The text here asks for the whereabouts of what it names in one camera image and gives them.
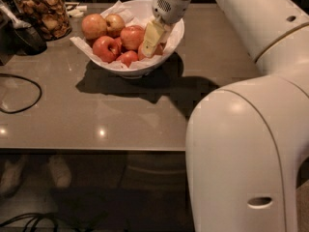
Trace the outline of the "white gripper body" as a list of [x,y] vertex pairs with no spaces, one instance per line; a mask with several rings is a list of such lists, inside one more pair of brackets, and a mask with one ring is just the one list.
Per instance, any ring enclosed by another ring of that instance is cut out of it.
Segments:
[[153,0],[153,15],[165,24],[175,24],[183,18],[190,1],[191,0]]

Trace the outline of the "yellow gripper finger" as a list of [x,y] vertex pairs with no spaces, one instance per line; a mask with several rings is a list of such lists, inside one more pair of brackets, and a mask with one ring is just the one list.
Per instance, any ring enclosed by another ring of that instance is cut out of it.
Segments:
[[163,23],[160,18],[149,21],[142,43],[143,54],[148,58],[152,57],[159,44],[167,43],[172,30],[173,26]]

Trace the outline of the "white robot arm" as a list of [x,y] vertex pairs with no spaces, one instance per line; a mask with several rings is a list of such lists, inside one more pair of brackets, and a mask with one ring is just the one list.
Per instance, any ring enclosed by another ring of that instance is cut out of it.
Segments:
[[309,150],[309,16],[292,0],[215,0],[261,75],[194,108],[186,169],[195,232],[297,232]]

